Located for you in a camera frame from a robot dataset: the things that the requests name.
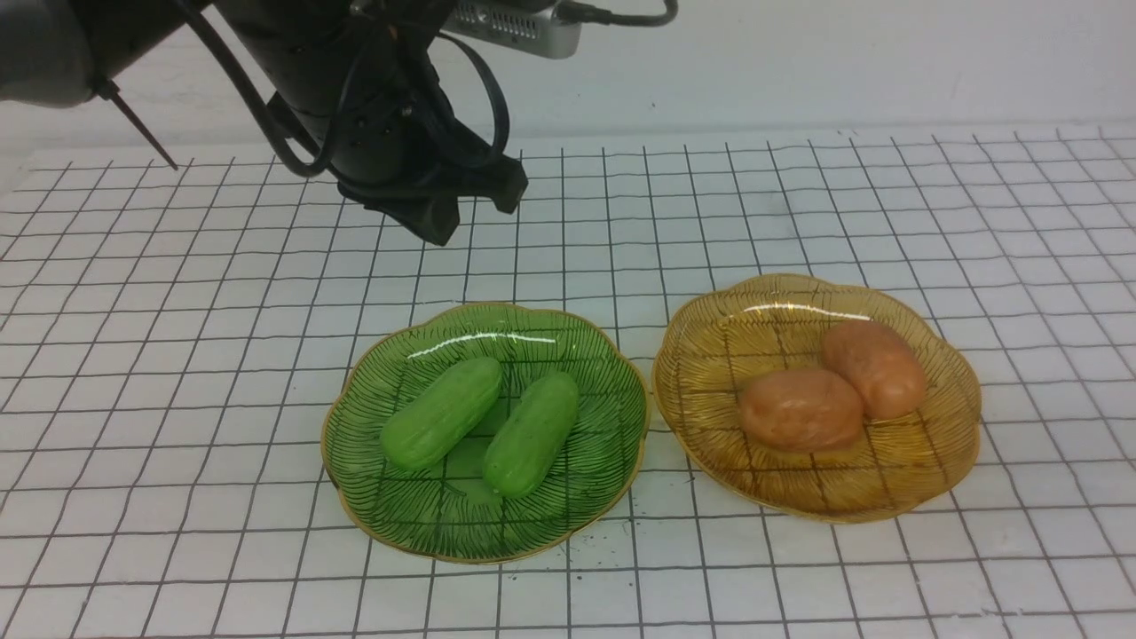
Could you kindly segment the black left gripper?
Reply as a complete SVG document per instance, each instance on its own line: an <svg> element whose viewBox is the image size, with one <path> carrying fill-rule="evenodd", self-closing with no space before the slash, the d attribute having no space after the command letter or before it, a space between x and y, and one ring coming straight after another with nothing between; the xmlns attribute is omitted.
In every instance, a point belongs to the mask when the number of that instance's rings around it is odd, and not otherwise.
<svg viewBox="0 0 1136 639"><path fill-rule="evenodd" d="M290 171L329 171L354 202L421 242L444 247L458 200L515 214L529 185L508 157L509 110L479 53L462 45L493 114L483 140L458 121L429 48L454 1L220 1L217 11L272 82L264 99L242 69L232 84Z"/></svg>

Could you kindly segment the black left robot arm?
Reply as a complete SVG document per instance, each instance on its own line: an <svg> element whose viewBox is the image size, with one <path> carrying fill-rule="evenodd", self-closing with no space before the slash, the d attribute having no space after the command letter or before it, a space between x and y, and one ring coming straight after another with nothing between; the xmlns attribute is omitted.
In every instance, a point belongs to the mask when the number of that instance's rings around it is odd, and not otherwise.
<svg viewBox="0 0 1136 639"><path fill-rule="evenodd" d="M206 1L5 1L3 99L69 108L114 102L137 133L154 134L114 78L187 26L211 53L273 153L300 179L329 173L339 193L443 246L462 198L506 214L528 179L508 157L510 117L488 65L462 43L493 113L493 138L458 121L429 48L454 1L218 1L217 13L275 89L264 99L206 20Z"/></svg>

